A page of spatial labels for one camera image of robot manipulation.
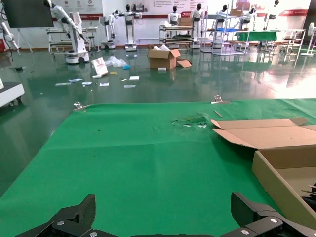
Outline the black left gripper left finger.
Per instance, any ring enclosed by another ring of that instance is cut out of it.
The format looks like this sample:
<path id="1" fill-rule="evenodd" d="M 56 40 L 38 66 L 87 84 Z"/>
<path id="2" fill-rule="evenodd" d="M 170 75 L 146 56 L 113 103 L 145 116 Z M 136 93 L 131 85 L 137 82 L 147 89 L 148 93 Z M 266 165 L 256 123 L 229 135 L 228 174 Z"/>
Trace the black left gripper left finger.
<path id="1" fill-rule="evenodd" d="M 60 209 L 49 221 L 19 234 L 19 237 L 107 237 L 105 231 L 92 228 L 96 217 L 96 199 L 88 194 L 78 205 Z"/>

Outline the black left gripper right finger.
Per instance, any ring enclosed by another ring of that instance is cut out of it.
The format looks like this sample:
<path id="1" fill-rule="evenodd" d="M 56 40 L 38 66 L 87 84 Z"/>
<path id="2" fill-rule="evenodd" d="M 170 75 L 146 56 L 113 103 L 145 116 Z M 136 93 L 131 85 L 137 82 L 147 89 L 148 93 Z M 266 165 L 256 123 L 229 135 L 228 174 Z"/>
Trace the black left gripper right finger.
<path id="1" fill-rule="evenodd" d="M 271 206 L 248 200 L 242 193 L 231 194 L 231 214 L 238 229 L 224 237 L 314 237 L 316 231 L 284 218 Z"/>

